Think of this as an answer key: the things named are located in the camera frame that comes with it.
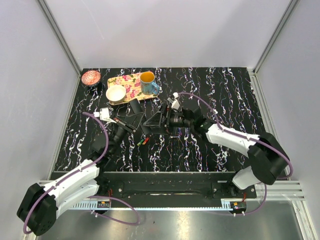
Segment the black remote control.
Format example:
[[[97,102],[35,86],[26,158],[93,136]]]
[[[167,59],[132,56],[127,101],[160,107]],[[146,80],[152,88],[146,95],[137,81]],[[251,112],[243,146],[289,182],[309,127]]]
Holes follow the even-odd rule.
[[[140,115],[139,126],[141,128],[142,133],[146,137],[149,137],[150,134],[151,134],[151,129],[150,129],[150,127],[144,126],[144,122],[146,121],[146,117],[145,117],[145,114],[144,114],[144,111],[143,111],[143,109],[141,107],[140,102],[136,98],[134,98],[133,100],[131,100],[129,102],[129,104],[130,104],[130,107],[132,108],[134,114]]]

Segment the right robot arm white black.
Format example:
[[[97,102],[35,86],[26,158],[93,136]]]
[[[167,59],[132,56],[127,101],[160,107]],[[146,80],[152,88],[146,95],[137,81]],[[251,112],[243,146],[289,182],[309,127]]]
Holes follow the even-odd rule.
[[[248,167],[237,171],[227,186],[233,198],[239,198],[246,188],[255,184],[273,185],[290,165],[287,154],[272,134],[248,134],[224,127],[206,118],[200,108],[183,109],[175,103],[164,103],[143,126],[161,135],[175,128],[186,128],[204,142],[227,147],[247,157]]]

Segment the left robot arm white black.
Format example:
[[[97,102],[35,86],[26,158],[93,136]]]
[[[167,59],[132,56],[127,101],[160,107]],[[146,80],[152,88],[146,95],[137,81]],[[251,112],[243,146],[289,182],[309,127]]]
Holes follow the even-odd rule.
[[[99,118],[94,114],[83,115],[95,120],[103,131],[102,148],[92,157],[85,159],[79,166],[56,180],[45,185],[31,185],[17,210],[16,215],[23,221],[23,233],[41,236],[45,234],[56,220],[74,205],[84,199],[101,199],[122,203],[129,209],[134,207],[122,199],[114,197],[104,182],[103,172],[123,138],[137,130],[144,114],[134,113],[129,116],[116,116],[111,121],[117,129],[112,138]]]

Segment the red orange battery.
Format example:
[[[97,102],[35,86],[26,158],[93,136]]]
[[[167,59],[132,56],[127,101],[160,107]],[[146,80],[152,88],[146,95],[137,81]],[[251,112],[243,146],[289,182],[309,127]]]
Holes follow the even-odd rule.
[[[148,141],[149,141],[149,137],[147,137],[147,138],[143,141],[142,145],[145,145]]]

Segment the green orange battery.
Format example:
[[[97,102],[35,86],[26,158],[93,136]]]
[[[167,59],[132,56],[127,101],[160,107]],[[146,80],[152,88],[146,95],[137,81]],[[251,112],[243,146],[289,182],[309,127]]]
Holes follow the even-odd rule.
[[[138,142],[137,146],[140,146],[145,140],[142,139],[141,141]]]

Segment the blue mug orange inside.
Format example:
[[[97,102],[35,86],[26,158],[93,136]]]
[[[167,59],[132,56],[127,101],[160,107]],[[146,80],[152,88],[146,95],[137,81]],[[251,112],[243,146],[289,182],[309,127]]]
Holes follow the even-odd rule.
[[[155,81],[155,75],[151,71],[143,72],[140,75],[141,92],[144,95],[158,95],[160,87]]]

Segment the white small bowl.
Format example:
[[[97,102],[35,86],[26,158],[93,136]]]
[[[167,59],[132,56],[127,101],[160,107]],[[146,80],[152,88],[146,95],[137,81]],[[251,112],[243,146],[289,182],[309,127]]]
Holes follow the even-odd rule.
[[[126,89],[122,85],[113,85],[106,90],[106,98],[111,105],[122,104],[126,98]]]

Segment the floral yellow tray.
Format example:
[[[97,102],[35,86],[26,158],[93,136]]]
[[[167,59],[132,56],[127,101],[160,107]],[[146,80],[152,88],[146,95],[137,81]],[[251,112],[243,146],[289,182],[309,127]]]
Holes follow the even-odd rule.
[[[115,85],[121,85],[126,90],[124,100],[120,102],[112,102],[110,100],[110,104],[115,106],[119,104],[128,103],[133,99],[137,99],[138,101],[141,101],[141,100],[156,98],[158,94],[152,93],[151,95],[146,95],[142,93],[141,84],[140,84],[141,74],[142,73],[139,72],[139,73],[128,74],[123,76],[115,76],[115,77],[109,78],[107,80],[107,88]]]

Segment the red patterned bowl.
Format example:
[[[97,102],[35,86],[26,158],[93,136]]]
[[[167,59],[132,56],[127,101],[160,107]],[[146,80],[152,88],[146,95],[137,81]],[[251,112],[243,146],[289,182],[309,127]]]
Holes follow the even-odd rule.
[[[98,70],[89,70],[85,72],[81,77],[81,82],[85,86],[94,86],[100,82],[101,73]]]

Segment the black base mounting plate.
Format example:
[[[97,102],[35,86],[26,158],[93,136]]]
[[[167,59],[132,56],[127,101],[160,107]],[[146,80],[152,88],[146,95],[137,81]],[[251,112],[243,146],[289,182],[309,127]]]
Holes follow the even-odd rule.
[[[213,208],[222,199],[257,197],[253,185],[231,186],[233,172],[104,172],[97,195],[114,197],[138,208]]]

